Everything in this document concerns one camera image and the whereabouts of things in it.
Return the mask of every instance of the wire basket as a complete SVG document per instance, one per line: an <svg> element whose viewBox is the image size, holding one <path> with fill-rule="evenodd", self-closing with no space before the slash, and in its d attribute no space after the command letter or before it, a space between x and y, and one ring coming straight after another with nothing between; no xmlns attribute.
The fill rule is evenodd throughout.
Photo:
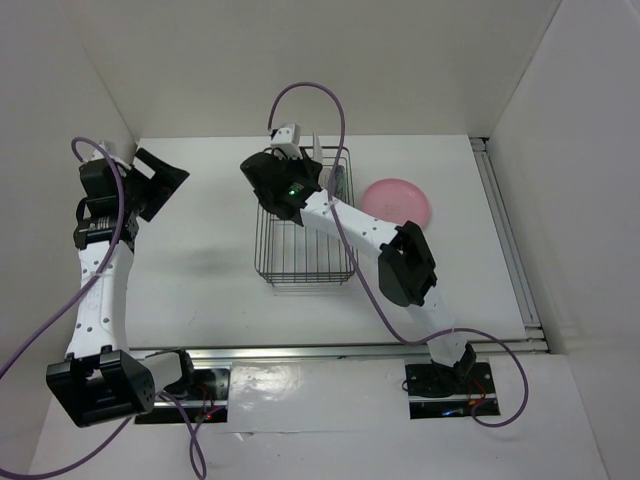
<svg viewBox="0 0 640 480"><path fill-rule="evenodd" d="M325 188L337 150L338 147L322 148L320 185ZM337 182L335 196L353 205L351 159L347 148L342 150L339 166L341 180ZM354 274L353 264L339 239L301 227L289 220L280 220L260 205L254 265L258 274L272 285L341 285Z"/></svg>

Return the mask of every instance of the white table surface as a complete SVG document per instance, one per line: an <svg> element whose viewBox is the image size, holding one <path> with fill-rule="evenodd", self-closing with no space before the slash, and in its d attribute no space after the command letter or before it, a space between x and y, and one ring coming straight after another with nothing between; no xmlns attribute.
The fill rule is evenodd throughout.
<svg viewBox="0 0 640 480"><path fill-rule="evenodd" d="M324 145L336 139L322 138ZM150 224L141 222L127 297L132 347L386 343L393 338L354 277L322 293L273 288L253 266L256 205L240 163L266 137L143 139L191 176ZM376 180L420 187L443 298L458 325L524 337L511 280L465 136L353 136L356 200ZM363 269L375 281L366 259ZM381 298L406 336L424 333Z"/></svg>
<svg viewBox="0 0 640 480"><path fill-rule="evenodd" d="M470 418L409 420L407 397L400 390L399 379L395 374L386 376L395 372L396 367L386 360L362 362L357 369L358 384L351 383L357 390L356 396L364 398L366 394L370 398L386 399L386 408L378 408L375 418L366 424L359 421L362 417L359 414L354 420L352 402L339 401L348 395L346 380L355 371L343 375L337 367L330 377L334 382L328 377L323 381L326 390L322 394L308 389L306 396L298 397L297 406L291 399L278 402L292 389L283 389L274 395L271 405L265 407L269 417L253 417L254 432L264 430L266 425L269 433L246 433L244 428L251 415L243 418L243 409L231 406L228 424L205 425L199 433L209 468L208 478L606 480L566 358L524 355L521 359L530 381L529 406L515 423L497 430L476 425ZM514 412L522 400L518 371L507 356L493 357L490 361L501 411ZM337 366L341 361L328 364ZM268 376L270 365L263 364L262 368L263 375ZM307 379L314 383L318 380L314 370L320 367L308 368L310 370L300 366L296 376L303 385ZM329 399L329 408L321 405L318 397L323 395ZM248 397L240 396L238 401L244 401L246 406ZM315 399L316 408L305 405L309 396ZM368 412L375 401L365 401L363 405ZM313 418L300 418L296 425L291 425L288 413L292 409L307 411ZM403 418L398 416L399 409L404 411ZM487 421L498 421L498 418ZM335 430L309 430L306 427L310 422ZM243 433L234 433L234 425L240 428L236 432ZM78 429L53 400L31 473L60 468L78 460L114 428L115 424L110 423ZM97 457L64 478L195 478L189 465L188 443L184 425L129 425Z"/></svg>

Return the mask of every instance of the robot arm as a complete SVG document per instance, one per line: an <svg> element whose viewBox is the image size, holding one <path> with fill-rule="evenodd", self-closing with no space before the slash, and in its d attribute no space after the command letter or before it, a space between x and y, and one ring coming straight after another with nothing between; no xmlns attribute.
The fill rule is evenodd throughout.
<svg viewBox="0 0 640 480"><path fill-rule="evenodd" d="M47 385L81 427L150 412L158 392L189 383L193 374L191 360L182 350L161 352L140 362L129 355L125 303L137 218L150 221L189 176L146 150L139 149L136 157L154 175L147 178L116 158L125 195L124 226L109 265L80 301L65 360L47 368ZM109 248L118 199L113 173L101 155L94 153L80 167L80 180L87 196L78 205L74 241L84 286L96 275Z"/></svg>
<svg viewBox="0 0 640 480"><path fill-rule="evenodd" d="M273 145L274 138L282 138L283 129L293 131L290 125L276 130L272 135L273 153L251 156L242 163L242 172L265 210L282 220L339 238L327 191L318 184L322 165L311 160L304 149L300 158L282 155L292 150ZM435 260L420 227L412 222L400 226L373 218L338 199L332 204L349 243L377 263L382 294L406 307L429 333L453 328L455 320L442 302ZM458 381L464 380L475 363L475 352L460 334L439 337L428 345L434 362L450 369Z"/></svg>

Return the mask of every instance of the red wire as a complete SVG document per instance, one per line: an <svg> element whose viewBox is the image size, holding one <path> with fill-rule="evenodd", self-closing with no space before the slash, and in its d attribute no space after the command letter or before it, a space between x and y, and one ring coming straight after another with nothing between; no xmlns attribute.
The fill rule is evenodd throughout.
<svg viewBox="0 0 640 480"><path fill-rule="evenodd" d="M475 378L471 379L473 381L473 383L476 384L476 386L480 389L480 391L482 392L482 398L480 400L484 400L485 398L487 398L487 391L485 390L485 388L482 386L482 384L477 381Z"/></svg>
<svg viewBox="0 0 640 480"><path fill-rule="evenodd" d="M202 408L200 408L200 411L198 412L198 416L200 416L204 413L204 407L207 405L207 390L200 384L196 385L196 387L202 390Z"/></svg>
<svg viewBox="0 0 640 480"><path fill-rule="evenodd" d="M476 400L476 399L469 399L469 406L471 405L475 405L477 403L481 403L483 402L486 398L487 398L487 391L485 390L485 388L482 386L482 384L477 381L475 378L472 378L471 381L475 384L476 387L478 387L480 389L480 391L482 392L482 398ZM471 384L469 384L469 397L471 397Z"/></svg>

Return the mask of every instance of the white panel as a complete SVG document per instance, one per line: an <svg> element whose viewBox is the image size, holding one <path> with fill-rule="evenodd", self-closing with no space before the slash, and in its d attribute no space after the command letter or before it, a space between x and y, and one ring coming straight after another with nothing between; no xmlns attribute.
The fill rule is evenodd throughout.
<svg viewBox="0 0 640 480"><path fill-rule="evenodd" d="M54 2L0 2L0 362L80 286L72 233L82 198L74 135L132 146L126 126ZM49 403L47 363L67 319L2 380L0 465L26 471Z"/></svg>
<svg viewBox="0 0 640 480"><path fill-rule="evenodd" d="M570 354L612 480L637 477L640 441L639 45L630 1L565 0L490 142L541 319Z"/></svg>
<svg viewBox="0 0 640 480"><path fill-rule="evenodd" d="M234 432L353 432L409 418L403 360L237 363L228 423Z"/></svg>
<svg viewBox="0 0 640 480"><path fill-rule="evenodd" d="M488 135L559 0L62 3L135 134L208 137L262 134L300 80L336 91L352 134ZM282 114L335 133L319 93Z"/></svg>
<svg viewBox="0 0 640 480"><path fill-rule="evenodd" d="M223 424L207 425L199 438L208 478L606 480L566 359L543 355L525 356L522 361L531 382L530 403L507 428L487 430L470 418L409 420L408 416L394 425L372 418L377 426L366 432L219 434ZM491 363L501 409L513 412L522 399L519 374L508 357L492 358ZM328 398L342 394L318 392ZM408 409L406 396L397 402ZM330 423L334 415L353 412L348 402L344 407L349 408L334 403L332 407L318 408L312 415ZM384 418L395 408L389 405L377 416ZM78 429L52 402L31 472L67 465L114 428L110 423ZM188 443L184 425L128 426L113 444L65 479L191 478Z"/></svg>
<svg viewBox="0 0 640 480"><path fill-rule="evenodd" d="M142 224L127 296L132 347L309 345L393 342L358 280L315 291L273 288L254 270L257 200L240 163L267 137L143 139L141 145L191 176L150 224ZM335 138L323 138L331 145ZM399 177L433 207L425 234L439 286L458 325L504 338L524 327L475 159L464 136L353 136L355 197ZM361 256L370 282L375 264ZM400 331L424 326L381 295Z"/></svg>

